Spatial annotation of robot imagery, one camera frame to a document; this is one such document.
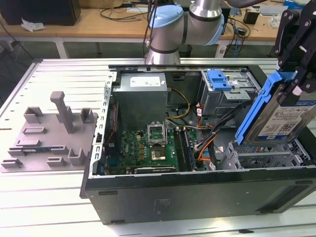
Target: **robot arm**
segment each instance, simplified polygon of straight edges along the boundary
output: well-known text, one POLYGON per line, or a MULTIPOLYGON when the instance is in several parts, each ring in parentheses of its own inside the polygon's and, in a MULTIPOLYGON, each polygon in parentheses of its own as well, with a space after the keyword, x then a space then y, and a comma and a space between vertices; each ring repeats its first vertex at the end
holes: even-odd
POLYGON ((210 45, 218 41, 224 27, 221 0, 197 0, 189 12, 174 5, 156 12, 146 64, 180 64, 180 44, 210 45))

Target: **floor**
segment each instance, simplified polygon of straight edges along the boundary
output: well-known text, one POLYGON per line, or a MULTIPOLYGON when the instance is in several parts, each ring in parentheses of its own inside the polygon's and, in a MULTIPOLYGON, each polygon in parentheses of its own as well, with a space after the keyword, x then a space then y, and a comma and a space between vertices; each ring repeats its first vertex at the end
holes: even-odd
MULTIPOLYGON (((67 42, 66 49, 71 58, 141 58, 142 44, 134 43, 102 43, 102 54, 96 52, 95 43, 67 42)), ((25 42, 24 48, 34 58, 59 58, 56 46, 52 42, 25 42)), ((193 46, 191 57, 209 58, 214 57, 216 45, 193 46)), ((10 95, 15 85, 19 82, 27 66, 32 63, 32 59, 16 45, 14 52, 10 55, 0 55, 0 106, 10 95)), ((271 46, 245 45, 239 54, 241 58, 265 58, 271 46)), ((226 57, 234 57, 234 53, 227 53, 226 57)))

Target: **workbench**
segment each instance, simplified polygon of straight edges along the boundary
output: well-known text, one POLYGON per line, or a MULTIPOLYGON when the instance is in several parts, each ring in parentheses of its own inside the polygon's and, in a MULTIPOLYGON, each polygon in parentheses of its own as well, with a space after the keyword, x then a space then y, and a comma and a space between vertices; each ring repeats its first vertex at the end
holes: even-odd
MULTIPOLYGON (((49 97, 52 91, 62 90, 65 104, 73 112, 89 107, 98 113, 108 65, 143 63, 142 59, 51 59, 33 63, 0 108, 0 159, 8 156, 7 150, 25 122, 27 107, 40 106, 43 113, 57 113, 49 97)), ((269 75, 277 61, 182 59, 181 63, 255 64, 269 75)), ((316 193, 282 214, 104 226, 89 199, 79 197, 82 177, 82 170, 0 173, 1 236, 230 236, 238 235, 239 230, 249 230, 247 237, 316 235, 316 193)), ((207 205, 207 201, 196 202, 207 205)))
MULTIPOLYGON (((113 12, 111 17, 119 18, 135 15, 137 12, 113 12)), ((124 42, 124 43, 142 43, 144 38, 147 21, 142 16, 138 16, 138 21, 134 22, 116 22, 102 18, 98 9, 81 9, 79 20, 74 26, 54 26, 45 25, 46 29, 41 31, 29 32, 20 25, 7 25, 3 18, 6 29, 18 41, 49 41, 54 42, 58 49, 60 58, 69 58, 64 42, 95 42, 98 53, 102 52, 100 42, 124 42)), ((243 16, 236 16, 235 19, 242 21, 243 16)), ((269 26, 270 17, 259 16, 255 25, 248 25, 251 29, 250 36, 244 44, 250 45, 274 45, 278 28, 269 26)), ((216 57, 224 56, 226 46, 230 43, 234 35, 233 28, 228 24, 225 33, 218 41, 216 57)), ((13 51, 10 44, 12 38, 0 26, 0 42, 9 51, 13 51)))

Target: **blue plastic bracket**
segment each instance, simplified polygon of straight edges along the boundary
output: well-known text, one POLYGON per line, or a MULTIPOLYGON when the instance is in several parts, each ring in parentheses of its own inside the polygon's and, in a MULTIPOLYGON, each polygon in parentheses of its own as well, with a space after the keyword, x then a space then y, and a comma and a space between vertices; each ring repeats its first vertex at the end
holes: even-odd
POLYGON ((232 90, 221 70, 207 70, 207 78, 213 90, 232 90))
POLYGON ((295 75, 296 72, 275 72, 268 76, 264 86, 261 89, 260 94, 258 95, 257 99, 247 113, 247 116, 237 130, 237 133, 235 134, 236 140, 239 145, 243 142, 246 136, 247 129, 252 125, 255 117, 261 112, 261 108, 265 104, 267 104, 273 96, 271 94, 273 86, 278 82, 291 82, 294 79, 295 75))

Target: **yellow wire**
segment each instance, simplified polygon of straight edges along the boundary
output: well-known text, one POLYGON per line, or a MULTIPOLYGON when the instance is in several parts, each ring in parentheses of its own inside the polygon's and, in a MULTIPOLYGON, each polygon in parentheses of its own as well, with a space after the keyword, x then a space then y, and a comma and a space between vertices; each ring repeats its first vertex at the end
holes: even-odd
POLYGON ((171 88, 171 90, 174 90, 174 91, 178 92, 186 100, 186 102, 188 104, 188 108, 187 108, 187 110, 186 110, 186 112, 184 114, 178 115, 178 116, 166 117, 166 119, 180 119, 180 118, 186 116, 189 113, 189 111, 190 111, 190 103, 189 103, 188 99, 184 96, 184 94, 182 94, 180 91, 178 91, 177 89, 174 89, 174 88, 171 88))

